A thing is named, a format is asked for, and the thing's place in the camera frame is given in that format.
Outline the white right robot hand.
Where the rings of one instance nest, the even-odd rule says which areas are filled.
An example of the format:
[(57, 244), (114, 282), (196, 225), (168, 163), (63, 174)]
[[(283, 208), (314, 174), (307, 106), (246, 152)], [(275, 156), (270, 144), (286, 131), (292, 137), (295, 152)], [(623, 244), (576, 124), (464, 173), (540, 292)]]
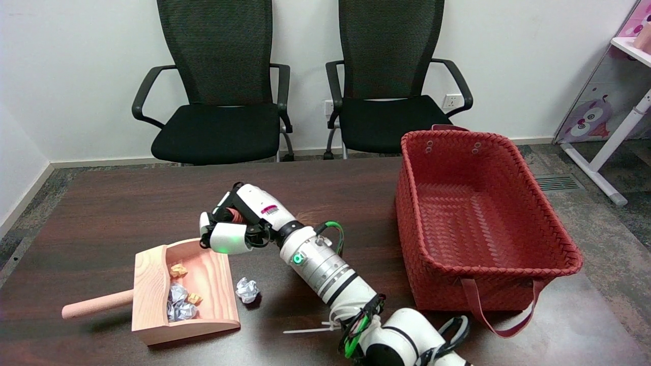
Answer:
[(212, 211), (200, 214), (203, 249), (237, 255), (264, 248), (282, 247), (293, 232), (305, 227), (275, 197), (254, 185), (238, 181)]

